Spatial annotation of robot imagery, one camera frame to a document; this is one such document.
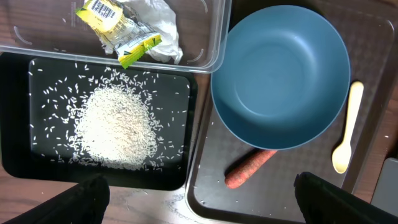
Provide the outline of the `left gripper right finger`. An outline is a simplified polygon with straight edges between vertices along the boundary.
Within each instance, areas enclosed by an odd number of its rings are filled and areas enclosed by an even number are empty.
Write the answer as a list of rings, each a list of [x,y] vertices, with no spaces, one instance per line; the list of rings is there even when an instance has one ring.
[[[294,182],[295,198],[306,223],[397,224],[397,217],[310,173]]]

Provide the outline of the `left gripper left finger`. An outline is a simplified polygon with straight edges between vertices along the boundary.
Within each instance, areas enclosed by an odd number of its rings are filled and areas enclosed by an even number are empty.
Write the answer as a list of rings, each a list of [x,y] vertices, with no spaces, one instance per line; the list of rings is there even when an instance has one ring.
[[[108,181],[97,174],[4,224],[101,224],[109,199]]]

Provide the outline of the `yellow plastic spoon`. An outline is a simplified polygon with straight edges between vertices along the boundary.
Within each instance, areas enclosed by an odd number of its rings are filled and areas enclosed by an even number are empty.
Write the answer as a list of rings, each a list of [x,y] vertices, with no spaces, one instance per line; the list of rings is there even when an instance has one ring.
[[[356,119],[358,117],[363,91],[364,85],[360,81],[353,82],[349,89],[343,139],[340,145],[335,148],[331,156],[333,168],[338,174],[345,173],[349,166],[352,154],[351,138],[353,135]]]

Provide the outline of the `white rice pile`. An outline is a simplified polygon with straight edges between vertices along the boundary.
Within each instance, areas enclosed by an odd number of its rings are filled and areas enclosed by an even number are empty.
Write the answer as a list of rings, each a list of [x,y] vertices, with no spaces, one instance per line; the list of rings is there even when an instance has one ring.
[[[33,156],[112,169],[181,169],[187,77],[37,58],[28,78]]]

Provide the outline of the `orange carrot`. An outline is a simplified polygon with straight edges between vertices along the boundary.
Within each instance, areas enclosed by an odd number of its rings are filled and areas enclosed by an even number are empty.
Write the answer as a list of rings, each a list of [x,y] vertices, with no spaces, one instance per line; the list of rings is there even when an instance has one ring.
[[[225,177],[224,183],[229,189],[243,185],[259,168],[264,165],[276,150],[257,150],[234,167]]]

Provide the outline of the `dark blue plate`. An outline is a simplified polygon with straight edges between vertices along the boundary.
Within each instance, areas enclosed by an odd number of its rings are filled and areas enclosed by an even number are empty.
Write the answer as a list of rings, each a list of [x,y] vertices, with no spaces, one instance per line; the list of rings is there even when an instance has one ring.
[[[308,143],[334,122],[350,82],[348,51],[333,25],[311,9],[278,5],[231,29],[211,93],[238,139],[284,150]]]

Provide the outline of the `yellow green snack wrapper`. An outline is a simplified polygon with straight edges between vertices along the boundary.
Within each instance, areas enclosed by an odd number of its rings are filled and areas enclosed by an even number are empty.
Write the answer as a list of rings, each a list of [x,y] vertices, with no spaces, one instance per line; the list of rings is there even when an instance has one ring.
[[[105,46],[116,52],[123,68],[161,43],[160,34],[151,26],[145,27],[126,17],[116,1],[89,0],[75,14],[94,30]]]

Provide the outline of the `black waste tray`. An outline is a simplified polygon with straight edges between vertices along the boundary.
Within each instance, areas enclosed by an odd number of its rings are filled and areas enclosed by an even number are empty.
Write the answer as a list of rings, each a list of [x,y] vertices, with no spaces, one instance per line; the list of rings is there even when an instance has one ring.
[[[157,153],[158,167],[142,170],[83,165],[72,161],[63,123],[72,98],[94,89],[110,68],[98,63],[3,53],[1,55],[1,160],[18,178],[82,182],[95,174],[108,184],[156,190],[180,188],[186,178],[197,82],[191,73],[153,73],[128,69],[126,75],[144,82],[154,95],[152,109],[160,119],[166,148]]]

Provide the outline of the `clear plastic bin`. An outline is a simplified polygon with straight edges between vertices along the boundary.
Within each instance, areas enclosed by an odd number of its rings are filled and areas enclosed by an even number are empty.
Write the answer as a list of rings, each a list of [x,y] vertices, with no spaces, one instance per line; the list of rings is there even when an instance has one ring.
[[[229,0],[1,2],[1,50],[179,72],[222,64]]]

